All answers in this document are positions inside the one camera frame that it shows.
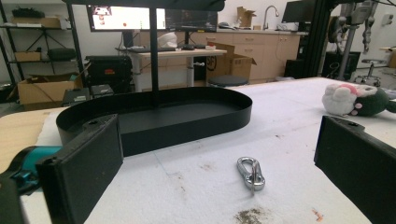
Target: monitor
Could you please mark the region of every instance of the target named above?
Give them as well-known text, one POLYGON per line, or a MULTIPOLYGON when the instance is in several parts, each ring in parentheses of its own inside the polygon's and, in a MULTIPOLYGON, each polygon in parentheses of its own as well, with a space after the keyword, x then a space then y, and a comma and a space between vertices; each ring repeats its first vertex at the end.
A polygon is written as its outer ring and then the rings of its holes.
POLYGON ((169 31, 215 33, 218 24, 218 12, 166 9, 165 24, 169 31))
POLYGON ((314 16, 315 2, 315 0, 288 2, 282 22, 311 22, 314 16))
MULTIPOLYGON (((92 32, 149 30, 149 9, 142 7, 87 6, 92 32)), ((157 9, 157 29, 165 29, 165 9, 157 9)))

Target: silver carabiner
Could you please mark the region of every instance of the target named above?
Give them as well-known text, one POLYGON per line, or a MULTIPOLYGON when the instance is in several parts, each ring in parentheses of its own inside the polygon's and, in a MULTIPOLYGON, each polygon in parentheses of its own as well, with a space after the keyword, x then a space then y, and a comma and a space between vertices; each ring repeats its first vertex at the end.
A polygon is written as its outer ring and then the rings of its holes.
POLYGON ((257 160, 250 157, 241 157, 238 159, 236 164, 239 173, 244 177, 245 185, 251 189, 251 193, 254 194, 255 190, 261 190, 265 186, 265 179, 262 176, 262 170, 260 169, 260 164, 257 160), (251 165, 251 173, 248 172, 244 163, 251 165))

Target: stuffed animal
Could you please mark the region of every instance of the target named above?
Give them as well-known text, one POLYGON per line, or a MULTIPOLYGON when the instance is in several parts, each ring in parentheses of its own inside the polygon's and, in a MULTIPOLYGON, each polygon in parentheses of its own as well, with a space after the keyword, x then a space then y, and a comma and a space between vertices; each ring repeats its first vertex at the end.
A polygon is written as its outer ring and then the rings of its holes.
POLYGON ((396 113, 396 102, 378 87, 331 84, 326 87, 322 103, 333 115, 372 116, 384 110, 396 113))

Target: black metal shelving unit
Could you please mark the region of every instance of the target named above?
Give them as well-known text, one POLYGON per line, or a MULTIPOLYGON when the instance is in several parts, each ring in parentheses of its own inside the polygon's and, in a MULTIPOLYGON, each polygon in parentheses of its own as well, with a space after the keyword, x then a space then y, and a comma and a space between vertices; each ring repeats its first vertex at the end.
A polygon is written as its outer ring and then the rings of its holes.
MULTIPOLYGON (((20 74, 21 80, 24 80, 24 79, 25 79, 24 74, 23 74, 23 70, 22 70, 22 68, 21 68, 21 64, 22 64, 22 63, 50 63, 50 64, 51 64, 51 68, 52 68, 52 72, 53 72, 54 74, 55 74, 55 66, 54 66, 54 63, 60 63, 60 62, 64 62, 64 63, 67 63, 67 62, 69 62, 69 63, 77 63, 77 64, 78 64, 78 72, 79 72, 79 73, 82 73, 84 67, 83 67, 83 63, 82 63, 82 59, 81 59, 81 52, 80 52, 80 49, 79 49, 78 34, 77 34, 77 31, 76 31, 76 25, 75 25, 75 21, 74 21, 73 8, 72 8, 72 6, 71 6, 70 4, 66 4, 66 7, 67 7, 67 13, 68 13, 68 16, 69 16, 69 21, 70 21, 70 28, 68 28, 67 30, 71 31, 72 36, 73 36, 74 48, 75 48, 75 51, 76 51, 76 59, 75 59, 75 60, 67 60, 67 61, 40 60, 40 61, 18 62, 18 61, 16 61, 16 60, 10 59, 10 58, 8 57, 7 52, 6 52, 6 47, 4 46, 3 39, 2 39, 2 37, 0 36, 0 42, 1 42, 1 43, 0 43, 0 48, 1 48, 1 50, 2 50, 3 58, 4 58, 4 61, 5 61, 5 63, 6 63, 6 66, 7 66, 7 71, 8 71, 9 78, 10 78, 10 80, 11 80, 12 85, 16 85, 16 80, 15 80, 15 77, 14 77, 14 72, 13 72, 13 70, 12 70, 12 68, 11 68, 11 65, 12 65, 13 63, 17 65, 18 72, 19 72, 19 74, 20 74)), ((6 23, 6 22, 7 22, 6 12, 5 12, 5 10, 4 10, 3 3, 2 3, 1 0, 0 0, 0 12, 1 12, 1 15, 2 15, 3 22, 6 23)), ((5 26, 5 25, 0 26, 0 28, 6 29, 6 31, 7 31, 7 37, 8 37, 8 42, 9 42, 9 45, 11 46, 11 49, 12 49, 13 52, 16 52, 17 50, 16 50, 16 47, 15 47, 15 42, 14 42, 14 39, 13 39, 13 37, 12 37, 13 34, 12 34, 11 30, 32 30, 32 31, 41 32, 40 36, 39 36, 36 40, 32 41, 32 42, 33 42, 32 45, 30 45, 30 47, 29 47, 26 51, 28 51, 29 49, 31 49, 31 47, 32 47, 39 39, 41 39, 41 38, 44 38, 47 49, 50 49, 50 46, 49 46, 49 39, 51 39, 51 40, 54 41, 55 43, 59 44, 61 47, 65 48, 65 46, 64 46, 62 43, 60 43, 58 40, 56 40, 54 37, 52 37, 52 36, 48 33, 48 31, 64 31, 64 30, 61 29, 61 28, 47 28, 47 27, 17 27, 17 26, 5 26)))

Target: sink faucet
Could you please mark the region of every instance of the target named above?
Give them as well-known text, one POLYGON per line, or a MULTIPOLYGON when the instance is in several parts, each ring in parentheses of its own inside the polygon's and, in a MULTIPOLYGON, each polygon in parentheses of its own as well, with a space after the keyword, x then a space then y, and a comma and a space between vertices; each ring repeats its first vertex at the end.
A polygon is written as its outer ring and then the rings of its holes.
POLYGON ((269 6, 267 9, 265 9, 265 15, 264 15, 264 26, 262 27, 263 30, 268 29, 268 23, 267 23, 267 11, 270 9, 270 7, 273 7, 275 9, 275 16, 279 16, 279 12, 277 11, 276 7, 274 6, 269 6))

